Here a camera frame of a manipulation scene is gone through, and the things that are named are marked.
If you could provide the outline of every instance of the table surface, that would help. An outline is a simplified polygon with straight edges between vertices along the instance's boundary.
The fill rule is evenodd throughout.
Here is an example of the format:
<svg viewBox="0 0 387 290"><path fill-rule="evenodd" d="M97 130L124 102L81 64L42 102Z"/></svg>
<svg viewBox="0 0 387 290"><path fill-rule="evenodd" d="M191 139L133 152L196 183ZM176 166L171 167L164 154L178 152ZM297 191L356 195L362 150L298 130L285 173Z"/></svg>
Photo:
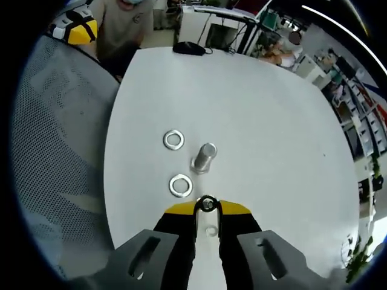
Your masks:
<svg viewBox="0 0 387 290"><path fill-rule="evenodd" d="M163 145L171 129L185 137L178 151ZM190 159L207 142L218 154L197 176ZM171 205L203 194L248 207L324 277L341 264L347 235L357 236L357 178L334 112L312 84L251 57L138 51L112 110L104 166L116 248L153 229ZM169 192L178 173L193 181L187 198Z"/></svg>

